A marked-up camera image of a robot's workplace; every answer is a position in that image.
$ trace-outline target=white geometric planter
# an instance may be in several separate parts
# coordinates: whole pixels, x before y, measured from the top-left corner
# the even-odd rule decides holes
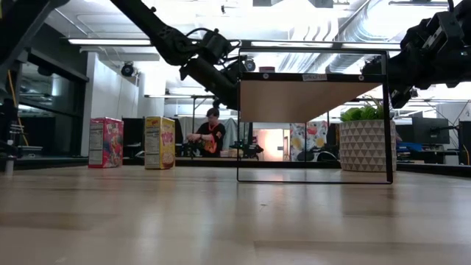
[[[391,121],[392,169],[396,171],[396,126]],[[340,123],[340,164],[343,170],[386,172],[384,121]]]

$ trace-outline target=black robotic arm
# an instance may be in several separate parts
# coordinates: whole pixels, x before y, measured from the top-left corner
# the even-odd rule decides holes
[[[237,46],[219,34],[218,29],[206,31],[202,40],[192,40],[179,30],[163,23],[140,0],[111,0],[155,46],[160,56],[171,66],[180,66],[180,78],[193,77],[230,109],[237,108],[238,73],[245,70],[245,57],[228,58]],[[233,62],[218,71],[214,65]]]
[[[209,29],[202,40],[192,40],[177,29],[166,25],[155,8],[141,0],[111,0],[135,23],[172,66],[180,66],[180,78],[193,77],[214,93],[220,102],[237,109],[238,73],[245,71],[246,57],[227,58],[236,48],[229,40]],[[392,105],[402,107],[415,86],[427,89],[445,83],[452,88],[471,80],[471,0],[463,0],[450,11],[440,12],[410,28],[401,42],[401,53],[389,59],[389,84]],[[0,45],[0,88],[11,63],[19,56],[32,36],[54,9],[68,0],[16,0],[0,20],[0,33],[6,39]],[[223,70],[214,65],[233,61]],[[380,58],[366,63],[363,74],[380,74]]]
[[[400,43],[401,52],[389,59],[392,106],[403,107],[411,89],[428,89],[434,84],[454,88],[471,81],[471,0],[423,19],[408,29]],[[366,62],[363,74],[380,74],[381,60]]]

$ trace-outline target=yellow cereal box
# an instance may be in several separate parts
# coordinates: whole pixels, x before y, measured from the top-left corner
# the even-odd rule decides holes
[[[175,121],[146,117],[144,165],[146,169],[171,169],[175,165]]]

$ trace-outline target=window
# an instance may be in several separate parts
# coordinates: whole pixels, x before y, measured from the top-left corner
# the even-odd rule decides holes
[[[80,154],[85,84],[70,81],[32,63],[23,64],[18,116],[29,145],[23,155]]]

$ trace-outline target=colorful cereal box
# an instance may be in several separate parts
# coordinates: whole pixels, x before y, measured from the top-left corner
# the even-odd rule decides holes
[[[175,121],[147,117],[145,129],[145,168],[170,169],[175,165]]]
[[[88,167],[112,168],[123,164],[123,121],[91,119]]]

